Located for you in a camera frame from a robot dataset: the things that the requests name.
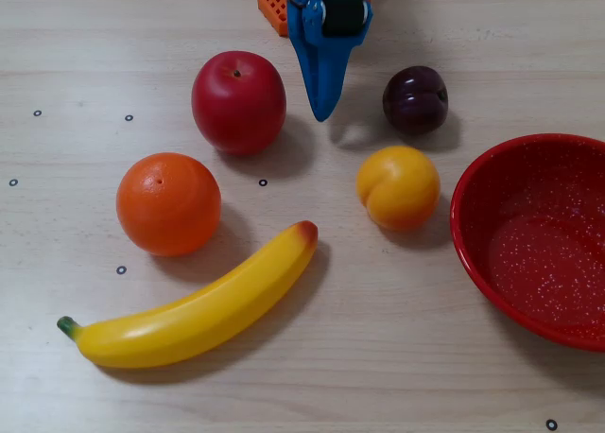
bowl rim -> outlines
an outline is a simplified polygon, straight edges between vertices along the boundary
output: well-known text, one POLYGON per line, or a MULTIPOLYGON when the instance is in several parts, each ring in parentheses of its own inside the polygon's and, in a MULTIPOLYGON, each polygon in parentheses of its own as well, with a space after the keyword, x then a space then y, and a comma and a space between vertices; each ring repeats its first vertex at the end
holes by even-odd
POLYGON ((458 210, 460 208, 462 198, 464 197, 464 192, 466 191, 469 182, 474 177, 478 169, 497 154, 502 154, 505 151, 525 144, 543 142, 584 144, 605 153, 605 142, 590 137, 583 137, 567 133, 538 133, 525 135, 522 137, 513 138, 489 148, 464 170, 464 173, 456 184, 456 189, 454 190, 454 195, 452 196, 452 202, 450 205, 450 233, 452 235, 452 240, 454 241, 454 247, 460 262, 466 269, 466 272, 469 274, 471 280, 475 283, 479 291, 481 291, 481 293, 483 293, 483 295, 490 300, 492 304, 499 308, 508 317, 515 320, 529 331, 562 345, 587 351, 605 352, 605 341, 594 341, 588 338, 577 338, 563 334, 541 322, 534 320, 525 313, 522 313, 521 311, 512 307, 480 275, 478 269, 471 259, 468 250, 466 249, 466 246, 464 245, 461 232, 460 214, 458 213, 458 210))

black roller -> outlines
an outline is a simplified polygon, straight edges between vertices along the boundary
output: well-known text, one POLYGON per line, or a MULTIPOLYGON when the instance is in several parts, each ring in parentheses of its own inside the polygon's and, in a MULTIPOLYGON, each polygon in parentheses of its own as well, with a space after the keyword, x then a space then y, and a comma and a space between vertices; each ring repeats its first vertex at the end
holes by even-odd
POLYGON ((325 5, 323 36, 346 37, 361 32, 364 25, 363 0, 321 0, 325 5))

banana stem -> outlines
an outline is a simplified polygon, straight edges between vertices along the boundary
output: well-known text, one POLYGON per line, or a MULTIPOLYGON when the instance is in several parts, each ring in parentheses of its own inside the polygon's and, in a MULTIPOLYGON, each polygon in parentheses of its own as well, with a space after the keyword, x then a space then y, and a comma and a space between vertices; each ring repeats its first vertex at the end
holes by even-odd
POLYGON ((77 324, 71 317, 61 317, 57 321, 57 327, 59 327, 63 333, 72 340, 76 339, 76 334, 80 329, 80 325, 77 324))

red bowl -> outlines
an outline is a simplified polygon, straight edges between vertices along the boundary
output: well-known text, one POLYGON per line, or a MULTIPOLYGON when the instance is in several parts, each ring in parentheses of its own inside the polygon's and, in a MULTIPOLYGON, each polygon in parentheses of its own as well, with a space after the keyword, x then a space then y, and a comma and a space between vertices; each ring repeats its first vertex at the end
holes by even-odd
POLYGON ((464 172, 450 226, 481 292, 530 331, 605 352, 605 143, 539 134, 464 172))

dark purple plum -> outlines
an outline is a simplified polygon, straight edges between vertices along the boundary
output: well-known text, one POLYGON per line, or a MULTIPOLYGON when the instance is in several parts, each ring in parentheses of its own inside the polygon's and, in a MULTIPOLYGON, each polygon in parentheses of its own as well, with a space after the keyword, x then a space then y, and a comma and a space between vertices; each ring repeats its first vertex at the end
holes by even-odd
POLYGON ((412 66, 395 74, 382 96, 391 125, 406 135, 438 128, 447 116, 447 89, 430 67, 412 66))

